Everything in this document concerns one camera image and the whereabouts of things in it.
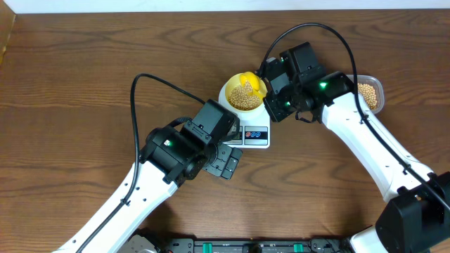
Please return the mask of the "yellow plastic measuring scoop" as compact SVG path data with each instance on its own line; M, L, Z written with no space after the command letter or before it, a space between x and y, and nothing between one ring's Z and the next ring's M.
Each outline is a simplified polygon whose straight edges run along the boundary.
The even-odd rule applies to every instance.
M262 100L265 95L260 91L261 79L253 72L244 72L239 76L240 85L248 96L256 96Z

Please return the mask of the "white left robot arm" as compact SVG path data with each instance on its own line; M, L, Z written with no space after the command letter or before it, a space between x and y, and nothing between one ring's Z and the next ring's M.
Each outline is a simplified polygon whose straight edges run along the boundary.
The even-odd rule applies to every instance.
M239 118L208 100L193 119L150 132L120 187L59 252L117 252L144 219L204 170L229 180L242 155L226 144Z

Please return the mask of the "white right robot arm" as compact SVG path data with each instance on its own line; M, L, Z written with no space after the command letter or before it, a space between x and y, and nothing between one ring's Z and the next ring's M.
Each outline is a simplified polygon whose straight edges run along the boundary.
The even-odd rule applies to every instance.
M449 173L436 175L380 123L357 85L327 74L307 42L265 60L271 91L264 105L274 122L310 112L354 153L387 203L374 226L347 241L351 252L427 252L449 239Z

